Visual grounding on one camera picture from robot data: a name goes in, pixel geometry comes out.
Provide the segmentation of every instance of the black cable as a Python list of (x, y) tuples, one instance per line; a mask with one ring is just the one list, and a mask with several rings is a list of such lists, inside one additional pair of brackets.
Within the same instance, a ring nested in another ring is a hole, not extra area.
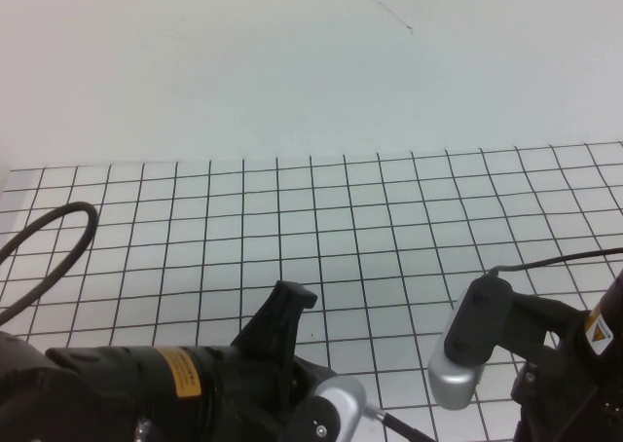
[(403, 423), (389, 413), (385, 415), (382, 423), (385, 427), (393, 430), (399, 435), (402, 435), (410, 442), (435, 442), (434, 439), (431, 439), (423, 432), (418, 431), (414, 427), (410, 427), (408, 424)]
[(11, 239), (7, 244), (0, 249), (0, 264), (2, 264), (5, 260), (9, 258), (11, 253), (15, 251), (25, 240), (30, 238), (32, 235), (41, 230), (44, 226), (52, 223), (58, 218), (62, 218), (65, 215), (70, 213), (75, 213), (79, 211), (84, 211), (89, 216), (89, 220), (87, 221), (87, 227), (83, 232), (82, 236), (76, 243), (73, 249), (67, 254), (67, 256), (58, 264), (58, 266), (45, 278), (41, 280), (41, 282), (24, 294), (21, 298), (11, 304), (7, 309), (0, 313), (0, 325), (4, 325), (13, 317), (21, 313), (24, 309), (34, 303), (36, 300), (41, 298), (50, 288), (52, 288), (60, 278), (65, 275), (69, 269), (71, 269), (74, 264), (78, 261), (80, 256), (87, 250), (87, 247), (95, 237), (95, 232), (97, 231), (97, 210), (95, 207), (89, 203), (85, 202), (74, 202), (69, 203), (65, 206), (61, 206), (52, 210), (49, 213), (46, 213), (38, 220), (34, 221), (26, 228), (23, 229), (21, 233)]
[(551, 259), (538, 260), (536, 262), (530, 262), (528, 264), (519, 265), (498, 265), (488, 271), (490, 275), (497, 276), (498, 272), (523, 272), (525, 270), (537, 269), (539, 267), (547, 267), (552, 264), (560, 264), (561, 262), (570, 262), (571, 260), (588, 259), (591, 257), (601, 257), (612, 254), (623, 254), (623, 247), (616, 247), (614, 249), (600, 249), (590, 250), (588, 252), (579, 252), (577, 254), (563, 255), (560, 257), (553, 257)]

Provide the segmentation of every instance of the black bracket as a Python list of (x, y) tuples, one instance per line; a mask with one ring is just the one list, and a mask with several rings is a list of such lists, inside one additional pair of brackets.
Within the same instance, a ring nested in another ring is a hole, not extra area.
[(316, 295), (301, 284), (280, 280), (264, 305), (232, 341), (232, 347), (242, 359), (268, 360), (280, 368), (282, 411), (289, 407), (299, 319), (304, 309), (315, 305), (316, 299)]
[(486, 274), (467, 289), (444, 351), (455, 363), (472, 367), (485, 364), (501, 346), (543, 373), (562, 372), (566, 359), (543, 344), (545, 336), (565, 337), (583, 317), (559, 301), (514, 293), (507, 281)]

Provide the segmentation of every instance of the yellow sticker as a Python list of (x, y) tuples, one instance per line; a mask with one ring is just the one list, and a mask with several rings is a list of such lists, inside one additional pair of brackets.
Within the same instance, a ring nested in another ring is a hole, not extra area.
[(175, 391), (179, 398), (202, 394), (202, 383), (199, 380), (197, 368), (186, 351), (181, 348), (155, 348), (155, 350), (165, 357), (171, 374), (173, 374)]
[(593, 309), (584, 324), (584, 333), (589, 345), (597, 356), (602, 355), (614, 340), (610, 327), (605, 323), (604, 316), (597, 306)]

